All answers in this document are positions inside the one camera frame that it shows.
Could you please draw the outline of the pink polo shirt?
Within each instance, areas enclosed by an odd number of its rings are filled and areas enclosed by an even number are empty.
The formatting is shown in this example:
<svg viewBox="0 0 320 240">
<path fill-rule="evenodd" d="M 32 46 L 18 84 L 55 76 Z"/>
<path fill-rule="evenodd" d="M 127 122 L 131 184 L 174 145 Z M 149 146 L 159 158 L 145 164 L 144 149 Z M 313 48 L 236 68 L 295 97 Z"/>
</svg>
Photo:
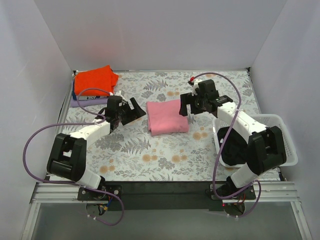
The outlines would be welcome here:
<svg viewBox="0 0 320 240">
<path fill-rule="evenodd" d="M 189 131 L 187 117 L 179 114 L 180 104 L 179 99 L 146 103 L 148 130 L 152 137 Z"/>
</svg>

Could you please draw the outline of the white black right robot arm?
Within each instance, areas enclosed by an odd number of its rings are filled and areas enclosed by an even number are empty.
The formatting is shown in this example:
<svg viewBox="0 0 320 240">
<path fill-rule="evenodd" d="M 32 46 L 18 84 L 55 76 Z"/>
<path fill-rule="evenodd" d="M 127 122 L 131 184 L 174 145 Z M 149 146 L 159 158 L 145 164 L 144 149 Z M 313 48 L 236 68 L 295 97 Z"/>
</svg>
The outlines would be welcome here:
<svg viewBox="0 0 320 240">
<path fill-rule="evenodd" d="M 244 141 L 241 145 L 244 164 L 227 177 L 224 185 L 213 188 L 218 199 L 239 198 L 260 175 L 287 161 L 283 133 L 279 127 L 268 127 L 257 122 L 241 111 L 240 106 L 230 97 L 220 96 L 212 79 L 197 80 L 192 77 L 188 84 L 192 86 L 192 91 L 180 96 L 181 116 L 207 112 L 229 124 L 218 155 L 221 156 L 230 143 L 229 136 L 232 132 Z"/>
</svg>

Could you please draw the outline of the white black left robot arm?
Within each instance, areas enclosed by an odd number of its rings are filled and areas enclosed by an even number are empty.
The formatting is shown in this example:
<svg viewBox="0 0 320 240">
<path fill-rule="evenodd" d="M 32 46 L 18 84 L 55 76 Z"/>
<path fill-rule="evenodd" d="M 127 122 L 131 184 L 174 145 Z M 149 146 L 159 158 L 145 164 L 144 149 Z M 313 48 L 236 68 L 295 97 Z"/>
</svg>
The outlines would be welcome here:
<svg viewBox="0 0 320 240">
<path fill-rule="evenodd" d="M 53 142 L 47 172 L 88 187 L 95 200 L 103 199 L 107 193 L 102 184 L 105 180 L 87 168 L 87 148 L 112 133 L 119 124 L 124 126 L 146 115 L 135 98 L 130 102 L 133 107 L 122 96 L 112 95 L 89 125 L 70 134 L 59 133 Z"/>
</svg>

